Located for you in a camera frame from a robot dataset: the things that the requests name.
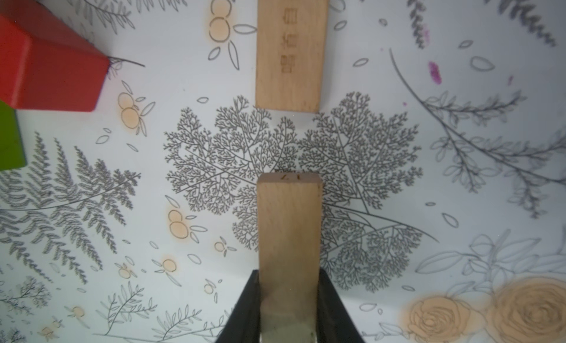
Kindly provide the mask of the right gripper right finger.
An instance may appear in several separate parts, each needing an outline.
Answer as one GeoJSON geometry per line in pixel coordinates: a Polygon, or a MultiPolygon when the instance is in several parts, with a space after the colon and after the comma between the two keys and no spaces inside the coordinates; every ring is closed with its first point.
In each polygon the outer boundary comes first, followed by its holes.
{"type": "Polygon", "coordinates": [[[364,343],[324,269],[319,272],[316,330],[318,343],[364,343]]]}

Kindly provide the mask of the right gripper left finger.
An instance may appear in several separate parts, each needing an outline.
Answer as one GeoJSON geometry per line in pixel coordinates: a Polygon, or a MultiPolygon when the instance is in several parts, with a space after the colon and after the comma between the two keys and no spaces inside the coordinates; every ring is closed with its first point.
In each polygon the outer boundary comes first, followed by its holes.
{"type": "Polygon", "coordinates": [[[256,269],[251,273],[216,343],[259,343],[260,302],[259,271],[256,269]]]}

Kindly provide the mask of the green wooden block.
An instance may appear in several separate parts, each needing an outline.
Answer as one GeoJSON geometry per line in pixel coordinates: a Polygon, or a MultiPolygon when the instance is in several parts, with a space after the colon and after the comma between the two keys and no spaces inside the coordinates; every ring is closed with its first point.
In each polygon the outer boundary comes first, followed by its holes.
{"type": "Polygon", "coordinates": [[[16,111],[1,102],[1,171],[23,168],[27,165],[16,111]]]}

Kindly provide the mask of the natural block with engraved numbers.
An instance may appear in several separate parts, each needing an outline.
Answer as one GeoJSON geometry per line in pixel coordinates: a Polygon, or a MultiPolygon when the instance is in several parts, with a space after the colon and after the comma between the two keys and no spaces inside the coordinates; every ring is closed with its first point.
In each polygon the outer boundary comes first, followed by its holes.
{"type": "Polygon", "coordinates": [[[258,0],[255,103],[317,113],[329,0],[258,0]]]}

